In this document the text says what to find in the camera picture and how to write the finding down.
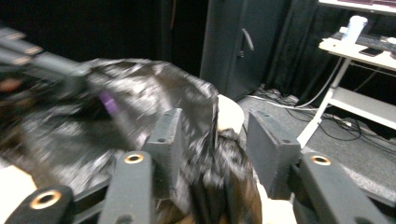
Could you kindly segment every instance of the gray carpet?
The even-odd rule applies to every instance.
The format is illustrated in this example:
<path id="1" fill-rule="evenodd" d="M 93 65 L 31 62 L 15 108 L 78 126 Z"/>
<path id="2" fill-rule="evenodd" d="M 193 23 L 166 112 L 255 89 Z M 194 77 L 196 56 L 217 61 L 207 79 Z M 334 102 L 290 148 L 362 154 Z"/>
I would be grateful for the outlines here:
<path id="1" fill-rule="evenodd" d="M 248 112 L 251 110 L 261 110 L 272 115 L 279 123 L 289 128 L 296 138 L 307 125 L 307 122 L 293 118 L 286 109 L 258 99 L 246 97 L 237 103 L 244 110 L 245 127 L 247 129 Z M 292 114 L 300 119 L 309 119 L 298 113 Z M 341 129 L 334 121 L 323 120 L 321 126 L 331 136 L 342 139 L 353 138 L 350 133 Z M 242 146 L 246 143 L 245 139 L 246 137 L 242 131 Z M 396 150 L 396 147 L 393 145 L 387 145 L 387 147 L 393 147 L 393 149 Z M 303 153 L 308 151 L 320 152 L 338 160 L 359 187 L 396 202 L 395 155 L 389 154 L 377 147 L 373 147 L 363 142 L 361 139 L 354 141 L 335 140 L 326 135 L 320 128 L 316 130 L 308 144 L 303 148 Z"/>

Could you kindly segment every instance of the metal handle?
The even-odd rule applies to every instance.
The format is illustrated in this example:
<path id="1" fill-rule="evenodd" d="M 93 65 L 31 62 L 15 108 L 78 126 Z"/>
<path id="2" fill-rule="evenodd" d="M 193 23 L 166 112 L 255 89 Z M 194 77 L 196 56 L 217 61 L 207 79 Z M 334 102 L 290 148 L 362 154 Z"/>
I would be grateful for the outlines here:
<path id="1" fill-rule="evenodd" d="M 243 28 L 242 29 L 242 44 L 241 44 L 241 50 L 239 51 L 238 57 L 243 58 L 245 57 L 245 42 L 247 42 L 247 45 L 250 50 L 254 50 L 253 42 L 251 41 L 250 34 L 248 31 Z"/>

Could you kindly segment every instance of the black cabinet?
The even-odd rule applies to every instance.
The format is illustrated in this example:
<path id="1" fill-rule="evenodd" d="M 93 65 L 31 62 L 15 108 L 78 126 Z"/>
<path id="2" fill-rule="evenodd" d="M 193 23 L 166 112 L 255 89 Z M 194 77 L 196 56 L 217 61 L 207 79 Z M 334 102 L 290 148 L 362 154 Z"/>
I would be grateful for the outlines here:
<path id="1" fill-rule="evenodd" d="M 201 78 L 234 100 L 259 87 L 288 2 L 209 1 Z"/>

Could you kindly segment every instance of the trash bag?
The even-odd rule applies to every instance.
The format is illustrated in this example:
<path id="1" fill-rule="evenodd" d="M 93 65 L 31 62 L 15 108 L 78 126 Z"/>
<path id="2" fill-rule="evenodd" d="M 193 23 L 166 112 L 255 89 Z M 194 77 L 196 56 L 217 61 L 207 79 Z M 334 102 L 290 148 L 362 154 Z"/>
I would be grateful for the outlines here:
<path id="1" fill-rule="evenodd" d="M 252 167 L 237 135 L 217 132 L 218 92 L 211 84 L 165 62 L 87 64 L 89 95 L 96 103 L 102 100 L 100 111 L 105 108 L 111 119 L 92 119 L 91 109 L 81 112 L 85 116 L 72 109 L 65 113 L 55 109 L 58 105 L 27 116 L 21 144 L 37 170 L 75 193 L 89 188 L 111 174 L 121 151 L 142 149 L 160 115 L 181 108 L 187 146 L 176 189 L 170 199 L 157 202 L 157 222 L 262 223 Z"/>

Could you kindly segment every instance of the smartphone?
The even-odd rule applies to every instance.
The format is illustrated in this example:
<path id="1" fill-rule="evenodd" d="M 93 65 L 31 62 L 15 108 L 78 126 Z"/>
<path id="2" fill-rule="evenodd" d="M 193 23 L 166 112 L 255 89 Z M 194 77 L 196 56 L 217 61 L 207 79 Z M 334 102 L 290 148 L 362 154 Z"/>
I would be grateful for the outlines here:
<path id="1" fill-rule="evenodd" d="M 363 49 L 363 50 L 359 51 L 360 54 L 364 54 L 364 55 L 371 56 L 371 57 L 374 57 L 382 52 L 384 52 L 384 50 L 372 49 L 372 48 L 367 48 L 367 49 Z"/>

